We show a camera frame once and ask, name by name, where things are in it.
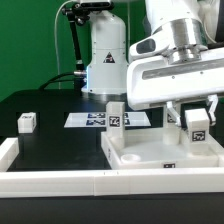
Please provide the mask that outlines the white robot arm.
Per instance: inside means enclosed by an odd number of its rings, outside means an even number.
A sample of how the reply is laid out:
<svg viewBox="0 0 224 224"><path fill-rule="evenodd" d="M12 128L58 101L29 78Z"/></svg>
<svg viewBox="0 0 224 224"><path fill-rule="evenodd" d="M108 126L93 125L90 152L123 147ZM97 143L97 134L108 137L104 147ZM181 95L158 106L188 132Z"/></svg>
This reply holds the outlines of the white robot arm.
<svg viewBox="0 0 224 224"><path fill-rule="evenodd" d="M145 0L149 34L132 44L127 57L123 21L110 13L114 0L70 0L64 15L77 25L91 22L92 60L80 72L88 98L126 95L134 110L205 99L215 123L224 95L224 0Z"/></svg>

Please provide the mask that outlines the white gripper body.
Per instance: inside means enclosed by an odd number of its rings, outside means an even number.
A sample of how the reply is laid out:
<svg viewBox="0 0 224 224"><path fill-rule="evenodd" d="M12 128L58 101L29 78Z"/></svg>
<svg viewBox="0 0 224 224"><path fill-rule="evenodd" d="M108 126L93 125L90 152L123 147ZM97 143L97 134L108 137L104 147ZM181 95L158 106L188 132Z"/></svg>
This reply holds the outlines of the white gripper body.
<svg viewBox="0 0 224 224"><path fill-rule="evenodd" d="M224 95L224 48L201 53L201 59L169 65L156 56L132 62L127 71L127 100L134 110L186 103Z"/></svg>

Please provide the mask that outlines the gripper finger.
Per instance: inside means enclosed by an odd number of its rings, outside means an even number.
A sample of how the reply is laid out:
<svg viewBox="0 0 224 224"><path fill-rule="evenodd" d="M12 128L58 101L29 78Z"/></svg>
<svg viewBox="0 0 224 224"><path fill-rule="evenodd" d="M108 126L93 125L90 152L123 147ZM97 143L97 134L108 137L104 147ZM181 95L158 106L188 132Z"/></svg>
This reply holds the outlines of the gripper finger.
<svg viewBox="0 0 224 224"><path fill-rule="evenodd" d="M218 105L218 96L216 94L214 95L209 95L207 97L207 106L209 107L208 109L208 115L210 118L210 124L215 125L216 124L216 116L215 116L215 111Z"/></svg>
<svg viewBox="0 0 224 224"><path fill-rule="evenodd" d="M172 120L175 124L180 127L181 126L181 105L177 104L173 101L168 101L166 103L167 113L171 116Z"/></svg>

